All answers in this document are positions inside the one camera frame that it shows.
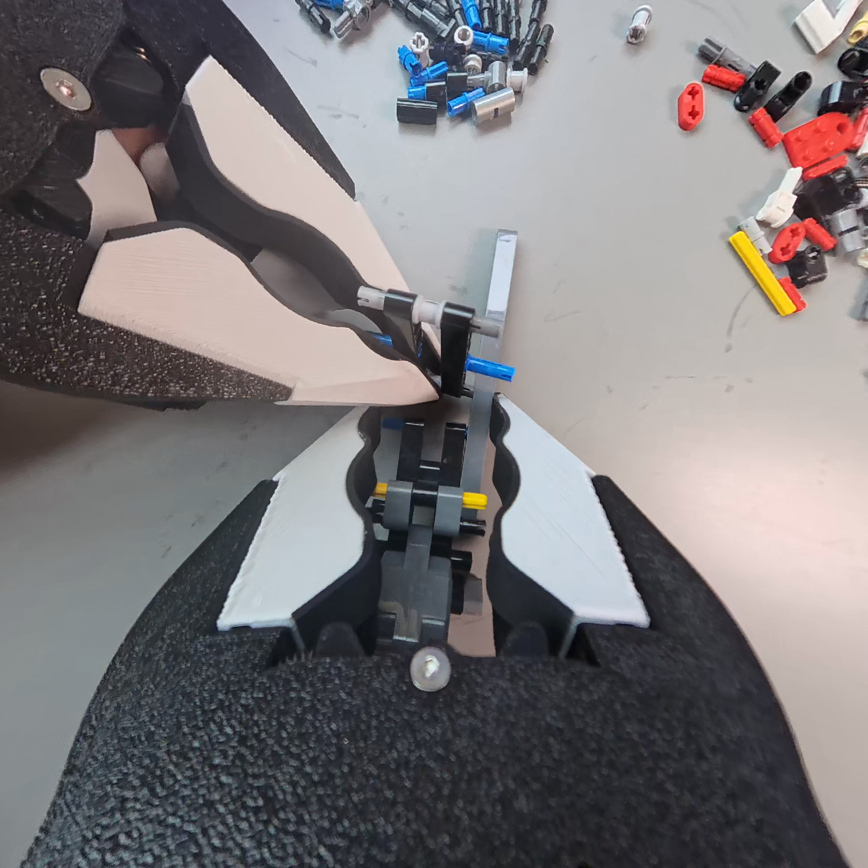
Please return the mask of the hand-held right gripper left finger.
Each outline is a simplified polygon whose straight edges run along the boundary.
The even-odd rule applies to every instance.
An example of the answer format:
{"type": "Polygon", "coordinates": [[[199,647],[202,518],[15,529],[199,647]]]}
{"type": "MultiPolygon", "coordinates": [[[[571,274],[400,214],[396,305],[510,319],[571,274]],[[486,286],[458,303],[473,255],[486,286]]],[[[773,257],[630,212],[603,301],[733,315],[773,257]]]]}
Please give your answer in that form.
{"type": "Polygon", "coordinates": [[[327,625],[357,629],[374,618],[378,561],[365,505],[377,446],[378,411],[359,407],[277,473],[218,631],[285,627],[312,649],[327,625]]]}

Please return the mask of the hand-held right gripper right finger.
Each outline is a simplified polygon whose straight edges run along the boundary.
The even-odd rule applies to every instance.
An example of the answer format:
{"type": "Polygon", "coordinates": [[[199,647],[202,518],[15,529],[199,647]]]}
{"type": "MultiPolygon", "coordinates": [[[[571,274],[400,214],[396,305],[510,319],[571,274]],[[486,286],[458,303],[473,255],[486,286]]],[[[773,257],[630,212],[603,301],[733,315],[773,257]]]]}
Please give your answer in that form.
{"type": "Polygon", "coordinates": [[[504,395],[492,400],[490,437],[501,500],[487,564],[497,650],[524,625],[558,657],[587,625],[648,628],[594,472],[504,395]]]}

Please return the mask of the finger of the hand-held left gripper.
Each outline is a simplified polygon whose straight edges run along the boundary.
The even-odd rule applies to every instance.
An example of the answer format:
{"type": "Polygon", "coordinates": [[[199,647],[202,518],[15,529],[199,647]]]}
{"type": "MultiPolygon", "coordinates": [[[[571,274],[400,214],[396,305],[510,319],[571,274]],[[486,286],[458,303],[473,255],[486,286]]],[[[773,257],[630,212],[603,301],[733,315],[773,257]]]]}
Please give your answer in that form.
{"type": "Polygon", "coordinates": [[[213,57],[186,85],[169,160],[200,214],[293,259],[343,306],[361,287],[409,291],[362,205],[213,57]]]}
{"type": "Polygon", "coordinates": [[[253,267],[191,224],[111,231],[78,311],[289,388],[300,406],[412,406],[439,398],[417,363],[367,331],[284,306],[253,267]]]}

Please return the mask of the partly built toy chassis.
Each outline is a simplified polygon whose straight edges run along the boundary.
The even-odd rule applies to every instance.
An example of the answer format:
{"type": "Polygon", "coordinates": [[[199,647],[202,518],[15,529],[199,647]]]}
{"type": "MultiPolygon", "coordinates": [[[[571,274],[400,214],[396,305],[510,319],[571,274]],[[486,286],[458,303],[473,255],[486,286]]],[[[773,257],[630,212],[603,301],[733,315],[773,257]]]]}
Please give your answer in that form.
{"type": "MultiPolygon", "coordinates": [[[[475,310],[503,330],[516,245],[515,231],[497,232],[487,296],[475,310]]],[[[410,324],[387,316],[417,353],[410,324]]],[[[497,339],[473,335],[471,354],[499,363],[503,330],[497,339]]],[[[377,641],[385,646],[445,642],[450,616],[475,613],[483,599],[472,554],[459,541],[486,533],[483,464],[492,398],[504,381],[467,373],[471,395],[449,396],[424,366],[428,358],[418,361],[439,388],[439,401],[383,413],[380,479],[369,505],[382,553],[377,641]]]]}

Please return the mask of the black beam and axle assembly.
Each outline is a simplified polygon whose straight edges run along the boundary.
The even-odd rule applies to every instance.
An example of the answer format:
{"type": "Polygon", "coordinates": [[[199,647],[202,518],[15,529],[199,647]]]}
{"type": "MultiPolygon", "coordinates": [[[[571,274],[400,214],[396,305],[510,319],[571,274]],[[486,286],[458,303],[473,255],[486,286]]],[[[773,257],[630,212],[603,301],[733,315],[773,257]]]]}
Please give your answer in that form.
{"type": "Polygon", "coordinates": [[[400,290],[363,286],[357,304],[408,322],[418,358],[429,360],[424,366],[440,377],[441,391],[454,397],[471,395],[465,385],[465,362],[472,355],[473,335],[497,339],[503,330],[499,321],[480,316],[473,308],[400,290]]]}

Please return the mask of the grey desk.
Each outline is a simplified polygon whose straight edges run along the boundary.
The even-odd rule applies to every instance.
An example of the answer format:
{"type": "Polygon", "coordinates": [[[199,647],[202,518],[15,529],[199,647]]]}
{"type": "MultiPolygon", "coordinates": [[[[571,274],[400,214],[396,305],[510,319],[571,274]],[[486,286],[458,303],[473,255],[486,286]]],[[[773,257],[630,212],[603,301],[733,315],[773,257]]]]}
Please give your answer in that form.
{"type": "MultiPolygon", "coordinates": [[[[781,318],[727,242],[787,167],[731,99],[675,104],[715,38],[814,89],[807,2],[550,2],[547,63],[509,123],[396,123],[407,22],[321,37],[294,2],[228,2],[353,178],[410,288],[484,292],[518,233],[510,398],[609,475],[754,645],[852,866],[866,866],[864,276],[830,258],[781,318]]],[[[340,415],[239,402],[152,412],[2,385],[2,866],[18,866],[125,634],[225,515],[340,415]]]]}

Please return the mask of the pile of blue black pins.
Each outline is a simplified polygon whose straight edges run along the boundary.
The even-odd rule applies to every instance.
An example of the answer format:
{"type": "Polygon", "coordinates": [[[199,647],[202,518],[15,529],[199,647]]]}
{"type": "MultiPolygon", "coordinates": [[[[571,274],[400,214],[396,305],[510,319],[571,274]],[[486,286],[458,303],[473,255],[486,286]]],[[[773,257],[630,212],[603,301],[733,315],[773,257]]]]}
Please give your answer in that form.
{"type": "Polygon", "coordinates": [[[396,48],[407,77],[396,99],[404,126],[440,118],[493,123],[515,110],[528,80],[546,63],[555,35],[547,1],[312,1],[297,3],[323,34],[349,38],[387,7],[414,27],[396,48]]]}

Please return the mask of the yellow technic beam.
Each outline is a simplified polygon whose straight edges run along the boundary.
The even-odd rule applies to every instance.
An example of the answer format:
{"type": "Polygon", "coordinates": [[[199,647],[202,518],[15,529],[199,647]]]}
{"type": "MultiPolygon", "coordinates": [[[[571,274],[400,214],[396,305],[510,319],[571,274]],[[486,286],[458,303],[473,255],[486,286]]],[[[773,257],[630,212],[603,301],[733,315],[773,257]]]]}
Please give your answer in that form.
{"type": "Polygon", "coordinates": [[[797,312],[797,306],[790,299],[786,290],[778,281],[776,275],[765,262],[762,254],[749,240],[743,231],[733,233],[729,240],[732,249],[739,256],[747,271],[765,294],[780,316],[788,316],[797,312]]]}

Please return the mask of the pile of red white parts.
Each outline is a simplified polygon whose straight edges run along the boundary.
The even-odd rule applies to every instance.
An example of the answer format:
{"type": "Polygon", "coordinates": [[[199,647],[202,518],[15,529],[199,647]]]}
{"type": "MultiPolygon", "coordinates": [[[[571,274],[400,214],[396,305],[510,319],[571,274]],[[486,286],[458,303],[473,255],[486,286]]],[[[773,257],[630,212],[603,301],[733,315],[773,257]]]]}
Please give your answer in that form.
{"type": "Polygon", "coordinates": [[[819,93],[811,119],[784,129],[787,114],[811,91],[810,71],[782,81],[770,61],[751,63],[712,38],[697,49],[704,64],[700,81],[690,81],[677,102],[679,128],[691,132],[704,118],[707,86],[731,94],[733,108],[761,144],[787,158],[780,183],[734,233],[743,231],[756,246],[796,313],[807,307],[803,291],[828,278],[830,255],[866,269],[866,11],[856,16],[861,5],[866,2],[810,2],[795,18],[798,35],[815,56],[845,41],[838,76],[819,93]]]}

